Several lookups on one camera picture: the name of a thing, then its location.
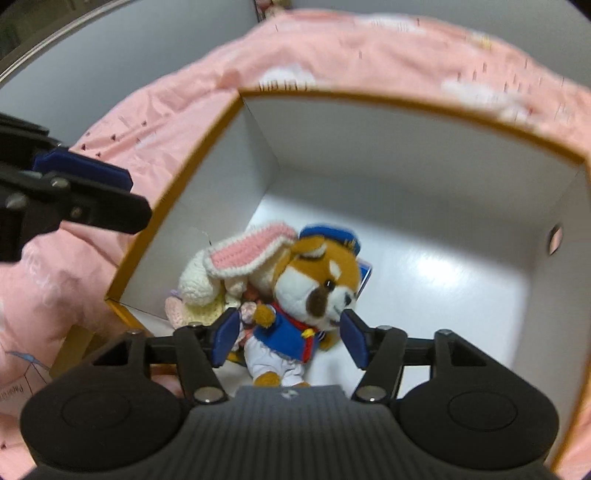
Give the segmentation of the shiba dog plush toy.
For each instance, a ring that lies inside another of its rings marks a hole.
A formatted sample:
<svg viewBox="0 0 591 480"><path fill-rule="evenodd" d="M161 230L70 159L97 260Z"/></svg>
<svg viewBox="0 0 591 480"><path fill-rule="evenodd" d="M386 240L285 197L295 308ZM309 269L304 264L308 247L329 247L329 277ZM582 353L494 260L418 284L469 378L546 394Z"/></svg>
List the shiba dog plush toy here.
<svg viewBox="0 0 591 480"><path fill-rule="evenodd" d="M339 341L342 312L356 307L361 243L349 229L304 227L273 271L273 301L253 312L243 357L256 387L304 387L308 363Z"/></svg>

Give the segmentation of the pink printed bed quilt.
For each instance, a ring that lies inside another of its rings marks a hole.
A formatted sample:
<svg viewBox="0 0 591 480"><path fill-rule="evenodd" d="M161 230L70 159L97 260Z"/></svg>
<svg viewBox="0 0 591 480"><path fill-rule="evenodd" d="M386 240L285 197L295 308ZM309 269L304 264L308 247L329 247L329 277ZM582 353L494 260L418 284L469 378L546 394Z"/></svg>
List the pink printed bed quilt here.
<svg viewBox="0 0 591 480"><path fill-rule="evenodd" d="M590 197L590 91L519 48L426 17L290 12L136 91L69 151L126 169L152 210L242 92L322 91L485 116L581 156ZM243 357L253 312L215 374L228 401L192 404L173 333L110 297L143 231L63 221L1 263L5 479L550 479L573 418L448 328L408 335L399 391L356 402L363 377L339 341L304 387L256 387ZM359 302L374 268L358 263ZM386 328L387 324L370 327Z"/></svg>

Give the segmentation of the crochet white pink bunny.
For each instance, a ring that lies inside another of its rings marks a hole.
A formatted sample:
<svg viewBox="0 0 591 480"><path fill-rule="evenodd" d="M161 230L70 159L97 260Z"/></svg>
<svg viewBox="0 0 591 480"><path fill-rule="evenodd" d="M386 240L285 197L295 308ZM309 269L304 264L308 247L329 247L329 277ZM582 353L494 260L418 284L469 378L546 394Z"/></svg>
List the crochet white pink bunny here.
<svg viewBox="0 0 591 480"><path fill-rule="evenodd" d="M184 267L164 311L174 328L209 326L228 308L252 294L270 296L276 264L297 240L297 231L281 221L249 227L197 252Z"/></svg>

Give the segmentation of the orange cardboard box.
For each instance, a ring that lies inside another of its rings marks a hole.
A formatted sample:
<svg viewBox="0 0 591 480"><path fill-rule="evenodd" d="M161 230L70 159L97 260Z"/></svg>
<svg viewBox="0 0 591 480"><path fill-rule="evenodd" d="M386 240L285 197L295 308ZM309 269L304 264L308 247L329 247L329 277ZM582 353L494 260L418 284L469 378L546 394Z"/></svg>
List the orange cardboard box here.
<svg viewBox="0 0 591 480"><path fill-rule="evenodd" d="M190 257L281 220L358 234L358 311L448 328L574 416L590 351L590 197L580 155L485 116L353 93L242 92L155 203L110 297L153 333Z"/></svg>

